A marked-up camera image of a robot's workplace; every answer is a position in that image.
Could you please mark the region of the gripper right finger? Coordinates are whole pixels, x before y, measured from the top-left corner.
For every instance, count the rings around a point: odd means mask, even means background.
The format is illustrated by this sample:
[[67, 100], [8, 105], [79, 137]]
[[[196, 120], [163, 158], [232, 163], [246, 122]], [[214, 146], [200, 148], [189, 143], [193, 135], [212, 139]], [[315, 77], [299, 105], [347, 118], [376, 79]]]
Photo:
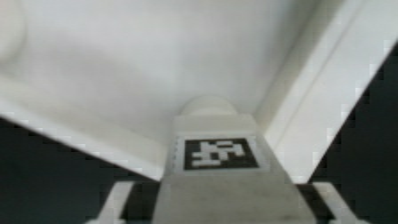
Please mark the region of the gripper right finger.
[[312, 186], [333, 215], [328, 224], [370, 224], [365, 220], [356, 218], [333, 185], [328, 182], [314, 182]]

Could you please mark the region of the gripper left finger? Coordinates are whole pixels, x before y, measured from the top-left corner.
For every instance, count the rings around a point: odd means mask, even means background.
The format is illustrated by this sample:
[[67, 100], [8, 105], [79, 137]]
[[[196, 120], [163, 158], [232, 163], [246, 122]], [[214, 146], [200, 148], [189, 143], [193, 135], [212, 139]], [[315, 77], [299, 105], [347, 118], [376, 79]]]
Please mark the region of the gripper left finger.
[[97, 217], [84, 224], [125, 224], [122, 211], [134, 182], [120, 181], [113, 184]]

